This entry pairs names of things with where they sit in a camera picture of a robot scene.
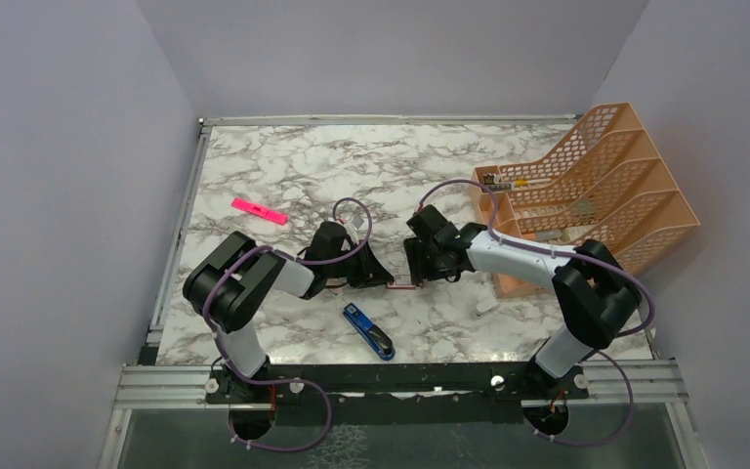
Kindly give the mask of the blue stapler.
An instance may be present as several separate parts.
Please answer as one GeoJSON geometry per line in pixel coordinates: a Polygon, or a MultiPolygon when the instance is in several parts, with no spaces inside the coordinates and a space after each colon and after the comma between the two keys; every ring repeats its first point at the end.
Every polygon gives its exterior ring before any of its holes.
{"type": "Polygon", "coordinates": [[[392,339],[357,305],[346,305],[343,316],[382,361],[391,361],[395,357],[396,350],[392,339]]]}

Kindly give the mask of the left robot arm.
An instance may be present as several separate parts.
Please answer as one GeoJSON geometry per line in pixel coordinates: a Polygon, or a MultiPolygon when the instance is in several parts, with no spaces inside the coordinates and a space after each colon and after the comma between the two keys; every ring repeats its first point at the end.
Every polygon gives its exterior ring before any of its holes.
{"type": "Polygon", "coordinates": [[[322,222],[305,257],[297,262],[262,248],[247,234],[234,231],[192,270],[183,296],[215,333],[218,349],[234,372],[233,391],[244,401],[264,395],[268,355],[252,319],[272,290],[310,300],[330,281],[353,289],[385,286],[395,280],[368,243],[339,222],[322,222]]]}

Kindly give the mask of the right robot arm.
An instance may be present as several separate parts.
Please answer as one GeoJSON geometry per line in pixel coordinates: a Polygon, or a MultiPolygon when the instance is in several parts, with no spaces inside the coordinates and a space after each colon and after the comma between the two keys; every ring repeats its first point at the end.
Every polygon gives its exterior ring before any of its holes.
{"type": "Polygon", "coordinates": [[[468,223],[457,228],[435,207],[413,214],[404,241],[413,283],[445,279],[465,272],[512,277],[555,295],[563,324],[528,361],[526,389],[547,398],[563,385],[571,369],[608,348],[643,295],[610,251],[599,241],[549,245],[499,234],[468,223]]]}

